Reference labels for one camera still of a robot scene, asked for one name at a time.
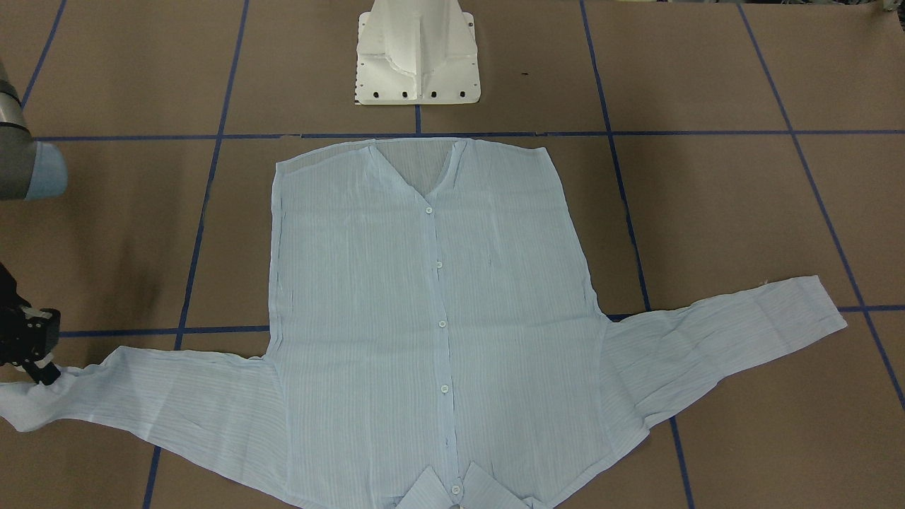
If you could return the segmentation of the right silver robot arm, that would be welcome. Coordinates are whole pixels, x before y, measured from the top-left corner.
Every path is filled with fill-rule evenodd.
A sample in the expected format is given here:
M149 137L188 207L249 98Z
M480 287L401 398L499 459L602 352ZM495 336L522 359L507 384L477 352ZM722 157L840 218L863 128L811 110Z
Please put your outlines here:
M51 143L33 138L21 97L1 68L1 199L32 201L61 196L68 171ZM1 267L1 362L29 374L34 383L52 385L59 369L52 351L59 342L61 313L38 308L20 296L13 274Z

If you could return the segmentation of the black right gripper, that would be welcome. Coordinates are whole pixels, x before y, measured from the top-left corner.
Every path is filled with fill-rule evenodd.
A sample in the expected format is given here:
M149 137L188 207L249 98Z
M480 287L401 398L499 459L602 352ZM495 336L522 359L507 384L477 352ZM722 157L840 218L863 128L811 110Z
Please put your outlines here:
M61 377L51 362L59 342L58 309L35 308L18 293L18 283L1 265L1 363L25 368L33 381L49 386Z

